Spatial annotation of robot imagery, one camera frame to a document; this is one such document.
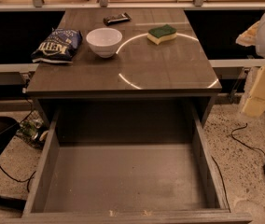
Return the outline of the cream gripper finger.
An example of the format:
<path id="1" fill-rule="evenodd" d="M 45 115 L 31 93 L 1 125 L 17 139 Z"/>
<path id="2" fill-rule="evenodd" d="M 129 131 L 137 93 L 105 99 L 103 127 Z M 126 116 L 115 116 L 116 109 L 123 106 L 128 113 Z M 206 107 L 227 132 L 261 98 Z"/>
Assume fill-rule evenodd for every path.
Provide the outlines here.
<path id="1" fill-rule="evenodd" d="M 259 22 L 255 22 L 247 30 L 238 35 L 236 43 L 244 47 L 250 47 L 256 45 L 256 34 L 259 26 Z"/>
<path id="2" fill-rule="evenodd" d="M 265 111 L 265 65 L 260 67 L 249 91 L 242 112 L 248 117 L 260 117 Z"/>

